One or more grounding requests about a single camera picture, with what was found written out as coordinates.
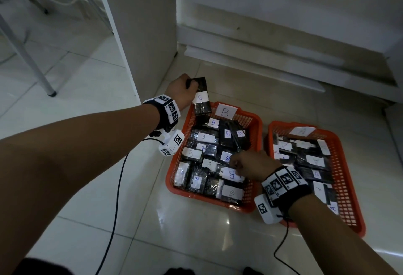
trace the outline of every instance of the shiny floor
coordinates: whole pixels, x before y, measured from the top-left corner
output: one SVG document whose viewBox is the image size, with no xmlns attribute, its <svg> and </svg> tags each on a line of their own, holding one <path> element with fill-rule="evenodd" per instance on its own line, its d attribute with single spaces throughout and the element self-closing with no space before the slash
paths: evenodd
<svg viewBox="0 0 403 275">
<path fill-rule="evenodd" d="M 58 91 L 48 97 L 12 52 L 0 57 L 0 138 L 78 115 L 137 105 L 114 37 L 102 26 L 57 17 L 35 23 L 28 51 Z M 273 120 L 299 121 L 335 132 L 343 144 L 370 244 L 403 273 L 403 169 L 381 109 L 368 96 L 325 85 L 325 93 L 183 55 L 174 59 L 158 93 L 182 73 L 205 76 L 211 101 Z M 184 111 L 179 127 L 184 122 Z M 170 193 L 170 158 L 154 142 L 129 155 L 120 188 L 116 233 L 102 274 L 163 274 L 170 267 L 196 274 L 241 274 L 250 266 L 291 274 L 273 258 L 285 233 L 255 211 L 241 214 Z M 60 211 L 29 256 L 63 264 L 74 274 L 95 273 L 113 226 L 122 161 L 79 191 Z M 279 257 L 301 274 L 321 274 L 296 229 Z"/>
</svg>

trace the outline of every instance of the orange plastic basket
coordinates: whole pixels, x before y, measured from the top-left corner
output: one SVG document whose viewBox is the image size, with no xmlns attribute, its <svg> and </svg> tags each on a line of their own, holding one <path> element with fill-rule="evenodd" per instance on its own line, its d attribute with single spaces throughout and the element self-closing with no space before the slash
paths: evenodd
<svg viewBox="0 0 403 275">
<path fill-rule="evenodd" d="M 212 113 L 210 114 L 211 117 L 213 118 L 217 118 L 217 119 L 221 119 L 221 120 L 225 120 L 223 117 L 219 117 L 215 115 L 217 106 L 219 105 L 219 103 L 221 104 L 226 104 L 224 102 L 215 102 L 211 104 L 211 110 Z M 241 110 L 240 107 L 236 107 L 237 112 L 234 115 L 234 120 L 237 120 L 241 126 L 243 126 L 244 128 L 247 128 L 249 130 L 249 140 L 251 143 L 251 147 L 250 149 L 259 151 L 261 149 L 262 146 L 262 120 L 260 119 L 259 116 L 253 114 L 253 113 L 248 113 L 245 112 L 243 110 Z M 190 132 L 193 128 L 193 126 L 196 123 L 196 115 L 194 113 L 194 109 L 193 106 L 190 107 L 189 112 L 187 113 L 187 117 L 186 120 L 184 122 L 183 128 L 182 128 L 182 132 L 184 133 L 184 137 L 187 141 L 187 138 L 190 135 Z M 230 203 L 227 202 L 223 202 L 214 198 L 209 198 L 206 196 L 202 196 L 200 194 L 195 194 L 192 192 L 188 192 L 179 188 L 174 187 L 173 182 L 174 182 L 174 177 L 175 177 L 175 173 L 178 169 L 178 165 L 179 165 L 179 161 L 181 159 L 181 154 L 182 154 L 182 150 L 186 145 L 182 145 L 178 152 L 172 157 L 172 161 L 171 161 L 171 165 L 169 166 L 168 169 L 168 173 L 166 174 L 166 178 L 165 178 L 165 184 L 167 186 L 167 188 L 169 189 L 169 191 L 171 191 L 172 193 L 178 194 L 180 196 L 186 196 L 188 198 L 194 198 L 200 201 L 205 201 L 205 202 L 209 202 L 211 204 L 215 204 L 215 205 L 219 205 L 219 206 L 224 206 L 230 209 L 234 209 L 236 211 L 240 211 L 240 212 L 252 212 L 255 209 L 255 202 L 254 202 L 254 198 L 255 196 L 257 196 L 259 194 L 261 185 L 255 181 L 250 181 L 248 180 L 246 186 L 244 187 L 244 195 L 243 195 L 243 199 L 242 199 L 242 205 L 241 206 L 236 206 L 236 205 L 232 205 Z"/>
<path fill-rule="evenodd" d="M 281 122 L 273 121 L 269 125 L 268 146 L 265 150 L 268 155 L 274 157 L 273 150 L 273 133 L 287 136 L 295 139 L 323 139 L 330 150 L 330 165 L 332 169 L 333 179 L 335 183 L 333 188 L 337 192 L 337 204 L 339 206 L 339 215 L 341 219 L 360 237 L 365 235 L 365 223 L 358 205 L 357 196 L 355 195 L 353 181 L 351 180 L 350 171 L 344 156 L 338 136 L 330 131 L 316 129 L 306 137 L 289 135 L 292 129 L 300 126 L 316 127 L 314 125 L 300 124 L 297 122 Z M 297 227 L 294 222 L 290 223 L 291 227 Z"/>
</svg>

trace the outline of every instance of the black wrist strap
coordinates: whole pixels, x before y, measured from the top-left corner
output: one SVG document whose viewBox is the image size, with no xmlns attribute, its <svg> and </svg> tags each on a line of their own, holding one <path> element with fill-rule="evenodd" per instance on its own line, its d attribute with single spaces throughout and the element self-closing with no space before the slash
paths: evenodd
<svg viewBox="0 0 403 275">
<path fill-rule="evenodd" d="M 298 171 L 286 166 L 278 168 L 262 183 L 262 186 L 270 200 L 282 212 L 288 212 L 298 199 L 312 193 L 308 183 Z"/>
<path fill-rule="evenodd" d="M 181 116 L 175 100 L 167 95 L 154 97 L 144 101 L 143 104 L 151 104 L 158 109 L 160 121 L 156 130 L 164 129 L 166 132 L 169 132 L 178 123 L 178 119 Z"/>
</svg>

